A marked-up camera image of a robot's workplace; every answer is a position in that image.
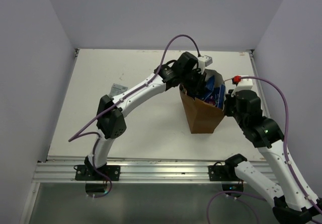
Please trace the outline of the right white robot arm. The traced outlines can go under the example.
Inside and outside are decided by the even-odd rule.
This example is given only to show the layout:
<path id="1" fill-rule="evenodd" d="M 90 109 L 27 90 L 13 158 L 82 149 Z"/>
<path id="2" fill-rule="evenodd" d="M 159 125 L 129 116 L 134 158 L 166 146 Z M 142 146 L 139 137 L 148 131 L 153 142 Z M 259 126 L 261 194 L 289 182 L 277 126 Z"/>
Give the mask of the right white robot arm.
<path id="1" fill-rule="evenodd" d="M 321 199 L 312 191 L 301 175 L 299 182 L 305 189 L 302 192 L 295 182 L 293 173 L 299 170 L 289 166 L 293 164 L 290 152 L 283 148 L 284 134 L 279 125 L 263 115 L 261 99 L 252 90 L 234 92 L 225 95 L 224 114 L 233 117 L 249 140 L 269 164 L 277 183 L 268 179 L 241 154 L 225 160 L 226 178 L 246 181 L 271 206 L 279 223 L 308 223 L 319 214 Z"/>

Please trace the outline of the blue Burts chilli bag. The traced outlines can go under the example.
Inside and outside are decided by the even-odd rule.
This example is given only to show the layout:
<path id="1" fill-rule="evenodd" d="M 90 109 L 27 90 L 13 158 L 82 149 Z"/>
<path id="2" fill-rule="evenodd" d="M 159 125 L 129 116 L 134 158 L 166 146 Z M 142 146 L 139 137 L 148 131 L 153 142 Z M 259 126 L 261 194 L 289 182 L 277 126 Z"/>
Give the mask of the blue Burts chilli bag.
<path id="1" fill-rule="evenodd" d="M 215 76 L 211 76 L 205 85 L 205 94 L 203 100 L 206 101 L 213 93 L 215 88 Z"/>

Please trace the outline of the blue-green Burts sea salt bag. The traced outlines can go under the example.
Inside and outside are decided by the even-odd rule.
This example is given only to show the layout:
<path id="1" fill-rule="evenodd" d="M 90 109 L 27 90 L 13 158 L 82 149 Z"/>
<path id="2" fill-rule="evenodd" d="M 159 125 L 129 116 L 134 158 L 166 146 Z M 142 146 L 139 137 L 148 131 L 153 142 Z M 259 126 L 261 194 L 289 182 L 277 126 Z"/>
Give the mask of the blue-green Burts sea salt bag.
<path id="1" fill-rule="evenodd" d="M 226 87 L 225 84 L 221 84 L 219 87 L 214 88 L 214 100 L 217 108 L 223 109 L 223 102 L 225 97 Z"/>

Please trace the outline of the brown paper bag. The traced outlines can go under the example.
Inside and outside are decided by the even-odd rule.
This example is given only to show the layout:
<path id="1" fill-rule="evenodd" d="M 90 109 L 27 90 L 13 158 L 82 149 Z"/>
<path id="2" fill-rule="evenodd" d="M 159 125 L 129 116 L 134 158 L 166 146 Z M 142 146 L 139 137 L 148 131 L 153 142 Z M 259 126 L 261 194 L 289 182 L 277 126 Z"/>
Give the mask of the brown paper bag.
<path id="1" fill-rule="evenodd" d="M 225 84 L 222 75 L 213 69 L 206 69 L 203 75 L 203 97 L 206 82 L 211 76 L 215 76 L 215 88 Z M 223 109 L 206 103 L 203 97 L 198 99 L 188 96 L 183 85 L 180 85 L 179 89 L 190 132 L 192 134 L 213 133 L 224 118 Z"/>

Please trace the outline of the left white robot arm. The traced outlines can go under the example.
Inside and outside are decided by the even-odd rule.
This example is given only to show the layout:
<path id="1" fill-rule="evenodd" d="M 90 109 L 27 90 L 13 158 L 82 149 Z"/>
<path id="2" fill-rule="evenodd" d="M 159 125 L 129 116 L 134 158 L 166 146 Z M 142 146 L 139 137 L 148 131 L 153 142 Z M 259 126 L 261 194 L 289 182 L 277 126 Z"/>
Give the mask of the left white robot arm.
<path id="1" fill-rule="evenodd" d="M 204 82 L 207 58 L 182 53 L 178 59 L 161 63 L 144 81 L 114 97 L 104 95 L 96 115 L 97 131 L 94 146 L 84 164 L 93 180 L 107 179 L 107 156 L 116 138 L 126 130 L 125 118 L 150 98 L 179 85 L 199 87 Z"/>

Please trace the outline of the purple snack bag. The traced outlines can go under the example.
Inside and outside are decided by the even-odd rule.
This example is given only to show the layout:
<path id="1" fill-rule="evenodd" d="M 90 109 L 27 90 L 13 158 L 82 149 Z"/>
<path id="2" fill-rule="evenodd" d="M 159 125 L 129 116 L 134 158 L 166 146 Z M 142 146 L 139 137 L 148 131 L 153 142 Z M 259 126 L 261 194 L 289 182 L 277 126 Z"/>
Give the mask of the purple snack bag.
<path id="1" fill-rule="evenodd" d="M 206 103 L 211 104 L 215 107 L 218 106 L 218 97 L 217 96 L 210 96 L 205 100 Z"/>

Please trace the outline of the grey-green Himalaya snack packet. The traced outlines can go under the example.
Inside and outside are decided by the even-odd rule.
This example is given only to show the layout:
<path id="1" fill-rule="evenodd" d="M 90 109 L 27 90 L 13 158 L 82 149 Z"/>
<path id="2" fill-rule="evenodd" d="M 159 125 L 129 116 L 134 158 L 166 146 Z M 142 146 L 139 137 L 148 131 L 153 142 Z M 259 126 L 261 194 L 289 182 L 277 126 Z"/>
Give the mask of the grey-green Himalaya snack packet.
<path id="1" fill-rule="evenodd" d="M 111 87 L 111 90 L 108 94 L 110 98 L 113 98 L 114 96 L 120 95 L 128 90 L 128 87 L 119 85 L 119 84 L 113 84 Z"/>

